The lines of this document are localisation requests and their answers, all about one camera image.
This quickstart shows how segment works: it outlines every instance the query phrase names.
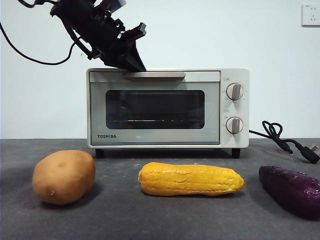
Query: table surface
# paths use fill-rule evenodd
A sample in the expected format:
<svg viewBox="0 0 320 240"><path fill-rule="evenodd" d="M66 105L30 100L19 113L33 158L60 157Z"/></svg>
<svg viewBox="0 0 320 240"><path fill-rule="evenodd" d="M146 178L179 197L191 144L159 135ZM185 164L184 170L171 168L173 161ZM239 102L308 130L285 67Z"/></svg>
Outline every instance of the table surface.
<svg viewBox="0 0 320 240"><path fill-rule="evenodd" d="M299 139L304 146L320 139ZM79 201L56 206L32 189L35 165L59 150L94 155L85 139L1 140L1 239L3 240L319 240L320 220L282 209L262 188L261 165L278 165L320 179L320 163L298 151L283 152L269 139L251 139L232 159L230 149L207 151L112 151L96 159L92 189ZM152 196L141 191L138 172L149 162L232 168L244 188L220 196Z"/></svg>

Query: black cable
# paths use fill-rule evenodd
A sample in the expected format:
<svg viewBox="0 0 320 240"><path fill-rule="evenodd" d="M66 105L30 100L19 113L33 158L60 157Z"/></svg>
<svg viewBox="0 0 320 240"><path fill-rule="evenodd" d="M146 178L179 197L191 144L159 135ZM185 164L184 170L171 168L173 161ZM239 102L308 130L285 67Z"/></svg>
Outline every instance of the black cable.
<svg viewBox="0 0 320 240"><path fill-rule="evenodd" d="M4 38L6 39L6 41L8 42L8 44L13 48L13 50L15 50L15 51L16 51L18 54L20 54L22 57L24 57L24 58L26 58L26 59L28 59L28 60L30 60L30 61L36 62L36 63L38 63L38 64L51 65L51 66L63 64L63 63L65 63L66 61L69 60L69 58L71 57L72 49L73 49L74 46L76 45L75 42L71 45L68 56L67 56L64 60L62 60L62 61L59 61L59 62L44 62L44 61L39 61L39 60L33 59L33 58L29 57L29 56L26 56L26 55L24 55L22 52L20 52L20 51L11 43L11 41L9 40L9 38L8 38L8 36L7 36L4 28L2 27L1 22L0 22L0 27L1 27L1 32L3 33Z"/></svg>
<svg viewBox="0 0 320 240"><path fill-rule="evenodd" d="M293 153L293 151L290 149L289 145L284 140L280 139L280 135L283 131L283 127L281 126L281 124L279 124L277 122L270 123L268 121L263 121L262 126L268 135L262 134L257 131L252 131L252 130L249 130L249 132L252 134L256 134L256 135L271 139L284 151L286 151L290 154Z"/></svg>
<svg viewBox="0 0 320 240"><path fill-rule="evenodd" d="M293 143L295 145L295 147L300 151L302 156L304 156L312 164L316 164L320 160L320 156L315 153L315 150L317 148L319 148L318 146L310 149L310 148L308 148L306 146L302 146L296 140L293 140L293 139L280 139L280 134L283 131L283 127L281 126L281 124L279 124L277 122L270 123L270 122L267 122L267 121L263 121L262 122L262 126L263 126L264 130L266 131L266 133L268 135L262 134L262 133L257 132L257 131L252 131L252 130L249 130L249 132L252 133L252 134L256 134L256 135L268 138L268 139L272 139L280 148L282 148L284 151L286 151L286 152L288 152L290 154L292 154L293 151L290 149L290 147L289 147L289 145L287 143ZM278 132L276 131L275 126L279 127L279 131Z"/></svg>
<svg viewBox="0 0 320 240"><path fill-rule="evenodd" d="M32 9L35 5L43 5L44 3L51 3L53 5L57 5L57 3L55 1L51 1L51 0L35 0L33 4L29 4L27 2L25 2L24 0L18 0L19 3L21 3L23 6Z"/></svg>

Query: corn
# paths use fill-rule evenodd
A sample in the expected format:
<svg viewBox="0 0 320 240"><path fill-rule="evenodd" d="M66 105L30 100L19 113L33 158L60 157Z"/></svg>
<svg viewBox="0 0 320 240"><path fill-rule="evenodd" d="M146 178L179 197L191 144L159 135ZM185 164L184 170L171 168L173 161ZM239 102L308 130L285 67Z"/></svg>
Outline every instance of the corn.
<svg viewBox="0 0 320 240"><path fill-rule="evenodd" d="M209 165L176 165L150 162L138 181L146 194L158 196L216 196L239 191L245 184L233 169Z"/></svg>

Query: white wall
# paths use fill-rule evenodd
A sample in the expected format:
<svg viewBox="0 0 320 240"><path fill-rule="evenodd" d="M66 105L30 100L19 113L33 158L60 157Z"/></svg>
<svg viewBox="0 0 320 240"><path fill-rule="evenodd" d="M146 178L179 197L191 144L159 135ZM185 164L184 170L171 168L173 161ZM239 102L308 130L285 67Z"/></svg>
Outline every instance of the white wall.
<svg viewBox="0 0 320 240"><path fill-rule="evenodd" d="M320 0L127 0L113 17L127 29L146 23L137 48L147 68L248 68L250 129L267 120L283 137L319 138L320 28L301 27L303 3ZM72 41L50 9L2 0L1 23L23 53L56 62ZM1 138L86 138L93 67L104 65L77 47L63 65L33 63L1 35Z"/></svg>

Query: oven knob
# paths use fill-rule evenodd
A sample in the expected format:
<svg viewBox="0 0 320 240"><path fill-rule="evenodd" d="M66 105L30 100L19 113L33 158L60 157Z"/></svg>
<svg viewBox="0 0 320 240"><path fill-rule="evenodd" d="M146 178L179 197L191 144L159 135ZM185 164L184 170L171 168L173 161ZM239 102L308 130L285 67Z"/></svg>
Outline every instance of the oven knob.
<svg viewBox="0 0 320 240"><path fill-rule="evenodd" d="M228 98L235 101L242 97L244 94L244 88L239 83L233 83L226 89L226 94Z"/></svg>
<svg viewBox="0 0 320 240"><path fill-rule="evenodd" d="M238 134L244 128L244 123L238 117L231 117L228 121L226 121L226 129L231 134Z"/></svg>

